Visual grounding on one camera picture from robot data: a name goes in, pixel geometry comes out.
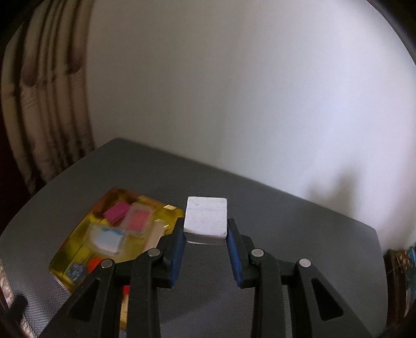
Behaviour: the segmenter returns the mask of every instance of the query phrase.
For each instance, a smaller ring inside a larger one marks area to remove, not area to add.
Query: transparent yellow tray
[[[139,202],[154,208],[154,219],[164,221],[165,235],[171,234],[175,226],[176,220],[183,217],[183,210],[178,209],[170,204],[163,204],[146,196],[140,196],[136,193],[124,189],[114,188],[105,194],[77,225],[75,230],[63,243],[54,258],[49,264],[50,272],[58,279],[58,281],[69,291],[73,292],[77,286],[67,275],[67,270],[73,263],[81,263],[88,266],[88,262],[92,258],[112,258],[116,263],[135,259],[143,251],[147,241],[146,232],[142,237],[125,236],[124,249],[117,256],[108,256],[91,250],[85,243],[85,235],[90,223],[98,223],[109,225],[108,221],[103,217],[103,212],[108,210],[115,203],[124,200],[129,204]]]

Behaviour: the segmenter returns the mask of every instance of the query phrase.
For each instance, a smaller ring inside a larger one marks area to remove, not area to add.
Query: red object
[[[102,260],[103,258],[100,257],[91,259],[88,263],[88,273],[91,273],[97,267],[97,265],[101,263]]]
[[[110,224],[114,224],[122,219],[129,209],[130,205],[127,202],[120,201],[104,212],[103,216],[108,220],[108,222],[110,222]]]
[[[129,219],[129,229],[133,231],[142,231],[151,215],[152,213],[149,211],[136,211]]]

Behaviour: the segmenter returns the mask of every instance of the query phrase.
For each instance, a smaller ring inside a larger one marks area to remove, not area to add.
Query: gray textured mat
[[[373,335],[387,316],[376,232],[357,221],[239,176],[122,139],[113,140],[34,196],[0,237],[0,257],[39,334],[68,293],[48,272],[61,244],[112,187],[185,209],[188,196],[228,199],[242,234],[280,259],[311,259]],[[249,337],[253,292],[233,280],[226,246],[188,245],[177,286],[159,292],[163,337]]]

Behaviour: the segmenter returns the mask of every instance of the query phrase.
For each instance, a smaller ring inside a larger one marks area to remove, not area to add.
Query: small cube
[[[121,229],[128,230],[131,234],[141,234],[151,223],[154,210],[144,204],[133,203],[126,217],[120,225]]]
[[[103,216],[108,220],[110,224],[114,224],[122,219],[127,211],[129,211],[130,205],[125,201],[117,202],[110,209],[103,213]]]
[[[190,243],[223,244],[227,237],[227,199],[188,197],[183,230]]]
[[[116,254],[120,250],[123,232],[116,229],[96,228],[90,233],[91,242],[100,252]]]

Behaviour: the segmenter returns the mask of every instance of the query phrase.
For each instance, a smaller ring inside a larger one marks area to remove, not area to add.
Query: beige curtain
[[[93,0],[46,0],[9,41],[1,107],[31,194],[94,149],[85,87]]]

